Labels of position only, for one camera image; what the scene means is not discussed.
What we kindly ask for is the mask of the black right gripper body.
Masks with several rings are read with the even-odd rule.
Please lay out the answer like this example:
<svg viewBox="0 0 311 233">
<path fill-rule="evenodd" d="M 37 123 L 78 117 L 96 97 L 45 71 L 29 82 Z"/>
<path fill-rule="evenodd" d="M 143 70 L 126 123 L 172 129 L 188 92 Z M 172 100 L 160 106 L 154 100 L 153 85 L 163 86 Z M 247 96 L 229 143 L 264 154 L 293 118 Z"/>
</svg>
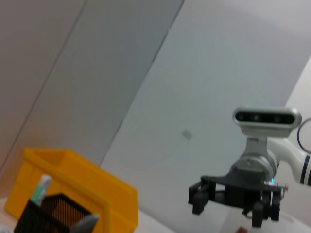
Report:
<svg viewBox="0 0 311 233">
<path fill-rule="evenodd" d="M 202 176 L 209 185 L 210 200 L 219 204 L 247 208 L 257 203 L 271 204 L 273 194 L 281 201 L 288 185 L 265 180 L 263 171 L 232 169 L 224 176 Z"/>
</svg>

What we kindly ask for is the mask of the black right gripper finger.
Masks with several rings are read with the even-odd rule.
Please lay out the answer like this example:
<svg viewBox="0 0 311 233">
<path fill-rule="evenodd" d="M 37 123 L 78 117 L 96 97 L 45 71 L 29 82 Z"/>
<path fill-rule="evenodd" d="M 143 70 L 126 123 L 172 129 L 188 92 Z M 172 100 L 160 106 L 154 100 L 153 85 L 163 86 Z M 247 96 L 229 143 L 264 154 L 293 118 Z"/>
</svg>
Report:
<svg viewBox="0 0 311 233">
<path fill-rule="evenodd" d="M 252 227 L 261 227 L 264 220 L 270 218 L 279 221 L 280 193 L 264 192 L 262 199 L 253 206 Z"/>
<path fill-rule="evenodd" d="M 215 183 L 199 181 L 189 187 L 188 204 L 193 214 L 201 214 L 209 201 L 215 200 Z"/>
</svg>

